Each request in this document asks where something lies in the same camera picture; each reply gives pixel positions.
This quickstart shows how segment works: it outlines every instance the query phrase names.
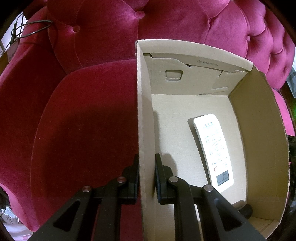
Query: white remote control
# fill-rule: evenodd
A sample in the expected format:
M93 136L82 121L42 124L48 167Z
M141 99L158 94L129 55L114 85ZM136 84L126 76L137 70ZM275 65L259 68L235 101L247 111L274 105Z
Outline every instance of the white remote control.
M217 117L203 115L193 120L207 163L211 185L223 192L233 185L233 173L225 138Z

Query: metal pin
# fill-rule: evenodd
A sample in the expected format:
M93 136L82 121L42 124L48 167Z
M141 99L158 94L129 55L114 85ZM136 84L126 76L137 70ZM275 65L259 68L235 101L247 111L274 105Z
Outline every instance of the metal pin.
M170 181L171 183L176 183L176 182L178 181L178 178L175 177L175 176L172 176L172 177L169 178L169 181Z
M126 182L126 178L125 177L119 177L119 178L117 178L117 182L118 183L125 183Z
M214 188L211 186L211 185L205 185L204 186L204 189L207 191L207 192L211 192L214 190Z
M89 192L91 190L91 186L84 186L83 188L82 188L82 191L83 192Z

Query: velvet upholstery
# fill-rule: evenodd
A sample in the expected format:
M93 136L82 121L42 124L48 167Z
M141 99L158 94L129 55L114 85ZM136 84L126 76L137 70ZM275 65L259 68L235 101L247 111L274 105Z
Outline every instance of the velvet upholstery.
M283 119L284 126L286 128L286 133L291 136L295 136L295 130L293 127L293 123L290 117L289 110L287 108L287 105L285 103L285 100L281 96L279 92L273 89L274 97L276 98L276 102L279 106L279 110L281 112L281 117Z
M46 7L30 21L45 19ZM40 24L27 25L24 34ZM52 51L46 31L21 39L0 76L0 185L12 209L31 230L38 229L30 190L33 143L40 117L65 72Z
M0 185L32 231L83 185L104 185L132 163L137 39L204 43L251 60L295 135L276 91L295 47L259 0L34 0L24 12L54 24L22 39L0 77L0 162L7 167ZM139 202L124 206L121 218L121 241L142 240Z
M57 26L49 38L67 73L133 59L137 39L180 39L249 59L278 90L294 58L292 40L258 0L63 0L56 7L58 2L48 0L48 18Z
M31 191L39 223L82 186L106 185L132 165L138 153L136 79L136 61L123 60L74 71L55 89L32 154ZM121 240L136 240L134 233L142 235L140 204L123 209L128 221L122 222Z

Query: cardboard flap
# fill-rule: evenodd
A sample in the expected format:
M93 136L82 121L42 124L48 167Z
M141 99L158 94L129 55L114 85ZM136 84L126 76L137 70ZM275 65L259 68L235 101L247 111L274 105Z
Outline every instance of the cardboard flap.
M143 53L137 49L140 192L145 240L155 238L155 138L150 79Z
M177 43L176 41L167 41L168 45L174 45ZM202 47L202 50L204 48L209 51L208 48L210 48L210 50L212 48L209 46L204 47L204 45L196 43L191 44L194 46L193 49ZM145 48L146 50L155 50L154 45L149 48L146 42ZM206 58L207 62L205 63L205 61L200 60L205 59L204 57L193 56L192 54L194 53L191 53L191 55L180 55L174 53L145 54L144 57L151 79L151 93L177 95L199 95L211 93L228 95L248 72L242 67L217 61L215 59ZM211 56L207 51L198 51L196 54L201 56ZM230 54L226 57L228 58L225 58L224 61L231 62L232 58L236 58L237 56ZM247 64L249 64L249 61L245 61L246 62L242 61L241 65L248 68L249 66ZM187 65L186 63L189 62L194 62L195 65Z
M184 64L220 69L250 71L253 63L225 50L199 43L169 40L147 39L137 41L145 54L154 58L175 58Z
M256 227L256 229L263 235L264 238L268 238L276 227L280 224L279 221L272 221L260 218L250 217L249 222Z
M246 155L253 217L280 221L289 187L289 148L265 75L253 67L230 94Z

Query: cable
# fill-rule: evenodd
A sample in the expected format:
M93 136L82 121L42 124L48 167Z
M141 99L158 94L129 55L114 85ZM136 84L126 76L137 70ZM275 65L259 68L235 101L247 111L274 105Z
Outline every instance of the cable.
M19 36L19 37L15 37L13 40L16 41L16 40L18 40L18 39L22 39L22 38L25 38L25 37L29 37L29 36L31 36L31 35L33 35L33 34L35 34L35 33L38 33L38 32L40 32L40 31L42 31L42 30L44 30L44 29L47 29L47 28L49 28L49 27L52 25L53 22L50 21L50 20L38 20L38 21L33 21L33 22L29 22L29 23L24 23L24 24L18 26L18 27L16 28L16 30L19 29L19 28L21 28L22 26L30 25L30 24L34 24L34 23L48 23L48 25L46 25L45 27L43 27L43 28L41 28L41 29L38 29L38 30L36 30L36 31L34 31L34 32L32 32L32 33L29 33L29 34L26 34L26 35L23 35L23 36Z
M8 43L8 45L10 45L10 42ZM3 51L3 52L5 52L5 51L6 51L6 49L7 49L8 45L6 45L6 47L5 47L5 49L4 49L4 51Z
M15 42L15 38L17 37L17 21L18 19L22 16L22 23L21 25L23 24L23 21L24 21L24 14L21 13L20 15L18 15L18 17L16 18L15 20L15 23L13 24L13 29L11 30L10 32L10 35L11 35L11 39L10 39L10 45L12 45L14 42Z
M21 26L22 26L23 23L24 23L24 14L22 13L22 23L21 23Z

